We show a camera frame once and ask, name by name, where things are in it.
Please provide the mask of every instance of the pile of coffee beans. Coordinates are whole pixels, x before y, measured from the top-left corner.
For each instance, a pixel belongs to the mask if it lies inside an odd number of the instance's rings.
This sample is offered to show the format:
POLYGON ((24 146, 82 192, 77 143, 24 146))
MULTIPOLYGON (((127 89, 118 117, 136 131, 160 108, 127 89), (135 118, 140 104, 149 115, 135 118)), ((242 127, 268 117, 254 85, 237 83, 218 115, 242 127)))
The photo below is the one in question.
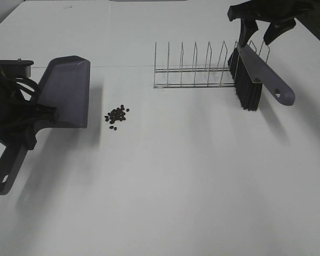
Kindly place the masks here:
MULTIPOLYGON (((105 119, 106 119, 106 122, 109 122, 110 124, 115 124, 116 121, 125 121, 126 120, 126 112, 129 112, 129 109, 125 109, 124 108, 124 105, 121 105, 119 108, 116 108, 116 109, 113 109, 111 112, 109 112, 107 114, 107 116, 105 116, 105 119)), ((116 131, 117 130, 117 127, 111 125, 109 127, 111 130, 114 130, 116 131)))

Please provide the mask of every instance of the white tabletop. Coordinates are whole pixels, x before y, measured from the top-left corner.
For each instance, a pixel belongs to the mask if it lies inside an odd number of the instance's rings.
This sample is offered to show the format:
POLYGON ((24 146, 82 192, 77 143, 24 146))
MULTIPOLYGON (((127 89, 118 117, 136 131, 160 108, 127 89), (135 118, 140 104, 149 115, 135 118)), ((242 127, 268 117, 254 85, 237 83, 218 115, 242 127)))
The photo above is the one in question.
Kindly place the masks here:
POLYGON ((54 57, 93 66, 88 128, 40 132, 0 196, 0 256, 320 255, 320 42, 297 24, 271 47, 292 107, 265 89, 250 113, 233 89, 152 87, 154 41, 237 36, 215 2, 25 2, 0 25, 0 58, 35 60, 36 81, 54 57), (131 111, 111 131, 103 116, 122 103, 131 111))

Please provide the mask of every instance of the gray plastic handle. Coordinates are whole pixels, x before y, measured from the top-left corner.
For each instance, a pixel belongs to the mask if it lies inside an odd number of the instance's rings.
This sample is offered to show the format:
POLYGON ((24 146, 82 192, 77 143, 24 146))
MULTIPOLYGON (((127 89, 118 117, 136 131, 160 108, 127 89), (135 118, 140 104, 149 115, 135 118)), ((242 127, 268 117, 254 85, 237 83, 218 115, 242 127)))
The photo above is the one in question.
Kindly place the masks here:
POLYGON ((294 91, 248 45, 237 48, 251 81, 264 84, 279 103, 293 105, 294 91))

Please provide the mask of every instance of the wire rack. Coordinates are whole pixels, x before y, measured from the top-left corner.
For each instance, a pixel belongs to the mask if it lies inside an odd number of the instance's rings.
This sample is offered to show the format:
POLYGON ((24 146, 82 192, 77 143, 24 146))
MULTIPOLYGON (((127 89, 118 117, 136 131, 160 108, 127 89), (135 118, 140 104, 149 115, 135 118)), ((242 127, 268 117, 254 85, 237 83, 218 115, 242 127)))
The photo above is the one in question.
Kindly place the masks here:
MULTIPOLYGON (((264 52, 263 46, 258 55, 264 52)), ((249 46, 257 53, 258 49, 253 41, 249 41, 249 46)), ((267 47, 267 54, 265 56, 266 62, 268 61, 270 48, 267 47)), ((155 43, 154 53, 154 88, 221 88, 233 87, 234 81, 230 74, 227 64, 229 50, 223 41, 221 50, 218 56, 218 61, 213 64, 213 50, 211 43, 208 42, 205 56, 205 64, 198 64, 198 46, 197 42, 194 43, 193 56, 190 58, 192 64, 184 65, 184 45, 181 42, 180 61, 179 65, 170 65, 171 52, 170 43, 168 43, 168 51, 166 58, 166 66, 157 67, 157 43, 155 43)))

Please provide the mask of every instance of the brush bristles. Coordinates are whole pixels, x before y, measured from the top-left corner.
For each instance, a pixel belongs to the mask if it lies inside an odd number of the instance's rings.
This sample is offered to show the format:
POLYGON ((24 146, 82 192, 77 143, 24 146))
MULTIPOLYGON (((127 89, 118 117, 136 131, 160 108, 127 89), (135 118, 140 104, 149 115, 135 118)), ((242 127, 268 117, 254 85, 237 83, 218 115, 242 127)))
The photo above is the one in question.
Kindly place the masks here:
POLYGON ((262 84, 254 84, 247 73, 238 49, 235 48, 228 60, 230 73, 233 77, 236 94, 243 109, 255 111, 261 98, 262 84))

